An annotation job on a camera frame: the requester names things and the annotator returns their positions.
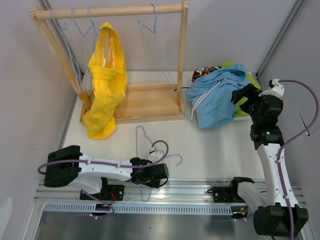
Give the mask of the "lime green shorts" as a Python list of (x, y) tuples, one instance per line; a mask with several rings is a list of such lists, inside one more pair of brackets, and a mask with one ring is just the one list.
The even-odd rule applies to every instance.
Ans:
[[(222, 68), (228, 68), (230, 66), (232, 66), (234, 63), (232, 61), (228, 61), (228, 62), (224, 62), (222, 64)], [(251, 72), (247, 72), (246, 73), (246, 78), (250, 81), (251, 84), (253, 84), (256, 88), (258, 88), (259, 90), (261, 90), (261, 85), (258, 83), (258, 81), (252, 76)], [(242, 111), (240, 109), (240, 105), (242, 105), (245, 101), (247, 101), (248, 99), (246, 97), (243, 97), (236, 105), (237, 105), (237, 110), (234, 112), (236, 117), (246, 117), (248, 116), (247, 113), (245, 113), (244, 111)]]

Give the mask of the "light blue shorts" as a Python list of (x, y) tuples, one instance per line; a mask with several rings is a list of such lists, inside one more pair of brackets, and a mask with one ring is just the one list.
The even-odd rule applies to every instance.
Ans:
[(191, 117), (196, 116), (198, 127), (219, 128), (232, 122), (238, 109), (232, 103), (232, 93), (250, 83), (247, 68), (240, 63), (198, 77), (185, 91), (186, 99), (192, 104)]

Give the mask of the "camouflage patterned shorts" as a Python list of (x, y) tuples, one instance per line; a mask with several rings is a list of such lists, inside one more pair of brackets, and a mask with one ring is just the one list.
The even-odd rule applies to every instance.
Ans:
[(209, 75), (210, 73), (212, 73), (216, 70), (219, 70), (221, 68), (222, 68), (222, 66), (212, 66), (212, 67), (202, 67), (202, 68), (196, 69), (193, 72), (191, 81), (195, 82), (198, 78)]

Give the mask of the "blue hanger of green shorts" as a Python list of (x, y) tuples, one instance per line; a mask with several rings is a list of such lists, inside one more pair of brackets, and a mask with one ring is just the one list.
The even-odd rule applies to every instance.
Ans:
[(158, 20), (158, 12), (156, 5), (151, 3), (150, 4), (154, 11), (154, 22), (152, 26), (147, 26), (141, 20), (138, 20), (138, 27), (142, 37), (149, 49), (150, 53), (152, 54), (159, 70), (162, 72), (164, 78), (166, 79), (167, 83), (170, 85), (172, 89), (175, 88), (175, 82), (173, 76), (169, 70), (169, 65), (162, 48), (162, 45), (159, 41), (157, 35), (157, 20)]

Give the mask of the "blue hanger of light blue shorts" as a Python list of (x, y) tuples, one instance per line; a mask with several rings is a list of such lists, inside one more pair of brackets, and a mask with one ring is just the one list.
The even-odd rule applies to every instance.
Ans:
[[(153, 144), (153, 141), (150, 139), (149, 136), (147, 136), (145, 129), (143, 128), (142, 125), (138, 125), (135, 129), (135, 148), (136, 148), (136, 156), (139, 158), (145, 158), (148, 156), (148, 159), (151, 160), (152, 162), (155, 162), (159, 160), (161, 157), (159, 156), (152, 156), (152, 155), (147, 155), (147, 146), (151, 146)], [(165, 159), (169, 158), (180, 158), (179, 162), (175, 165), (176, 167), (179, 166), (180, 164), (183, 163), (183, 157), (180, 154), (167, 154), (165, 156)], [(144, 193), (144, 187), (140, 185), (140, 198), (141, 201), (144, 203), (147, 203), (150, 201), (151, 198), (151, 193), (152, 193), (152, 188), (149, 188), (149, 194), (146, 199), (143, 197)]]

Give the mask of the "yellow shorts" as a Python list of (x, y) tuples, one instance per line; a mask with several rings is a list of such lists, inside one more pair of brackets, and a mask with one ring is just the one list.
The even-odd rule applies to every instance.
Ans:
[(88, 62), (94, 100), (83, 121), (87, 135), (104, 140), (116, 130), (115, 109), (126, 96), (126, 61), (119, 35), (105, 22), (100, 27), (95, 51)]

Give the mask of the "blue hanger of navy shorts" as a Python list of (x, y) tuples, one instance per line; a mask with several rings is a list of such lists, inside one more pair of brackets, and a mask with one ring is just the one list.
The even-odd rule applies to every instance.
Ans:
[(84, 51), (84, 60), (85, 60), (85, 72), (82, 75), (82, 86), (85, 87), (86, 93), (88, 95), (91, 94), (91, 82), (92, 82), (92, 74), (88, 67), (88, 54), (87, 54), (87, 43), (86, 43), (86, 36), (89, 33), (91, 27), (89, 26), (86, 32), (83, 32), (77, 23), (77, 20), (75, 18), (75, 8), (71, 9), (72, 19), (74, 21), (74, 24), (78, 30), (78, 32), (81, 35), (82, 42), (83, 42), (83, 51)]

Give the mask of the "blue hanger of yellow shorts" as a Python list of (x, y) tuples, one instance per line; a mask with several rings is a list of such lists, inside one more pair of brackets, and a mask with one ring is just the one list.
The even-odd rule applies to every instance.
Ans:
[(91, 7), (88, 8), (88, 18), (91, 24), (91, 28), (93, 29), (93, 50), (95, 51), (101, 30), (96, 27), (95, 21), (92, 19), (91, 9)]

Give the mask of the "blue hanger of camouflage shorts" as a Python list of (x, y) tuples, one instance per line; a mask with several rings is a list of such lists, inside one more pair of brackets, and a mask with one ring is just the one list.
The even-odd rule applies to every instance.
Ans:
[(71, 65), (71, 70), (75, 75), (76, 87), (80, 93), (84, 93), (85, 89), (83, 86), (83, 71), (81, 70), (79, 58), (77, 54), (74, 52), (73, 47), (75, 47), (75, 42), (73, 40), (71, 30), (68, 24), (64, 21), (62, 24), (56, 19), (53, 13), (53, 9), (49, 9), (51, 19), (53, 21), (54, 26), (57, 28), (58, 33), (61, 37), (63, 49), (67, 54), (67, 59)]

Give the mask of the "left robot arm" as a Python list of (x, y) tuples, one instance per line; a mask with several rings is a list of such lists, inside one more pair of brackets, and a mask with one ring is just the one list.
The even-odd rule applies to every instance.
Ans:
[(47, 188), (72, 186), (93, 195), (97, 200), (108, 196), (107, 180), (131, 182), (150, 188), (160, 188), (169, 179), (165, 163), (155, 164), (134, 157), (129, 160), (110, 160), (81, 152), (79, 145), (56, 150), (48, 154), (44, 183)]

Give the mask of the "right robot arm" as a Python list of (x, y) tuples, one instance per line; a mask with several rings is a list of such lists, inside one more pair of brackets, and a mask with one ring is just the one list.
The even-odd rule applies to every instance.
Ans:
[(249, 177), (234, 177), (228, 196), (234, 202), (244, 200), (253, 212), (253, 226), (258, 235), (294, 239), (309, 219), (292, 191), (288, 176), (284, 139), (278, 127), (283, 110), (284, 87), (279, 79), (269, 82), (262, 91), (253, 84), (232, 92), (231, 102), (246, 101), (240, 109), (252, 120), (250, 138), (262, 164), (266, 193), (258, 190)]

